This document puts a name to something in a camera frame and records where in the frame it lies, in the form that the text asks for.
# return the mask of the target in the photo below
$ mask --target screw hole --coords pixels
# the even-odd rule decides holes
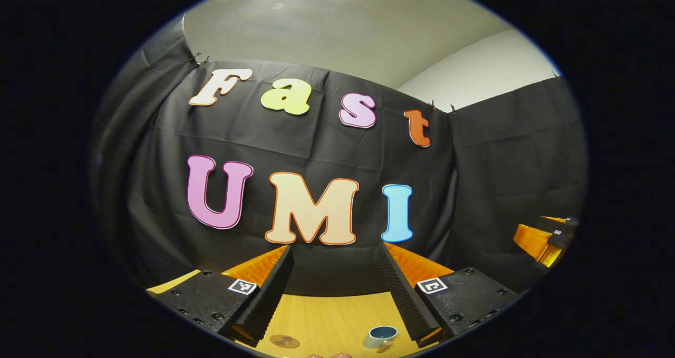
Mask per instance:
[[[452,316],[449,318],[448,321],[450,321],[450,322],[460,322],[460,321],[462,321],[462,319],[463,319],[463,316],[462,316],[462,315],[460,315],[460,314],[455,314],[455,315],[452,315]]]

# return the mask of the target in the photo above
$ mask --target white wall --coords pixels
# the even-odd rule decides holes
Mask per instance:
[[[408,80],[398,91],[444,111],[477,103],[560,75],[517,30],[499,32],[449,55]]]

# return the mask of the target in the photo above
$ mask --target black fabric backdrop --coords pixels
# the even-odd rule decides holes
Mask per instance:
[[[128,273],[144,287],[198,267],[224,270],[279,247],[264,239],[274,213],[276,171],[303,175],[314,200],[334,178],[359,183],[354,196],[352,245],[318,238],[294,243],[296,265],[287,293],[364,295],[386,291],[376,247],[387,225],[388,183],[412,187],[413,237],[400,247],[453,269],[472,265],[515,291],[542,272],[512,240],[519,223],[537,216],[578,214],[585,180],[583,131],[564,82],[545,80],[447,114],[363,79],[289,63],[228,61],[197,65],[182,17],[147,41],[104,96],[94,125],[90,183],[103,230]],[[220,68],[250,68],[209,107],[188,99]],[[302,116],[272,111],[260,97],[277,79],[313,88]],[[378,121],[345,127],[340,98],[366,94]],[[405,110],[429,120],[429,148],[408,135]],[[229,230],[201,224],[186,200],[187,159],[217,166],[243,161],[242,216]],[[207,203],[224,206],[226,177],[209,175]],[[320,235],[325,226],[319,230]]]

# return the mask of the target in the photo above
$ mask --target blue letter i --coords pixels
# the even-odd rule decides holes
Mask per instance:
[[[382,193],[389,200],[387,231],[382,233],[382,240],[397,243],[411,239],[412,230],[408,228],[408,198],[412,195],[412,188],[393,183],[382,187]]]

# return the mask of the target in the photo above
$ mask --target foam letter cutout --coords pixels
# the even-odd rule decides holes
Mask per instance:
[[[242,80],[250,79],[253,75],[251,70],[215,70],[207,84],[188,103],[195,106],[209,106],[215,103],[215,93],[220,89],[220,95],[224,96],[237,83],[237,77]]]
[[[403,115],[410,120],[410,137],[420,147],[429,147],[431,140],[424,136],[424,127],[429,127],[429,121],[422,118],[419,110],[408,110]]]
[[[347,93],[342,97],[340,120],[348,127],[369,128],[375,124],[375,101],[370,96]]]
[[[260,102],[272,110],[285,110],[286,113],[301,115],[309,110],[307,100],[312,93],[310,84],[299,79],[279,79],[272,83],[274,89],[263,93]]]
[[[393,183],[382,187],[382,193],[389,201],[387,231],[382,233],[382,240],[397,243],[411,239],[412,230],[408,228],[408,199],[412,195],[412,188]]]
[[[297,236],[291,232],[295,219],[297,230],[306,243],[312,242],[326,221],[326,231],[319,237],[324,245],[349,245],[356,240],[352,233],[352,200],[359,183],[349,179],[334,179],[314,203],[304,178],[297,173],[275,172],[269,176],[277,188],[272,230],[265,239],[273,243],[293,243]]]
[[[225,209],[215,212],[207,205],[207,180],[215,168],[215,161],[208,156],[188,158],[190,176],[188,178],[188,207],[193,216],[205,225],[216,229],[234,227],[242,214],[244,182],[253,175],[253,167],[239,161],[229,161],[223,165],[227,175]]]

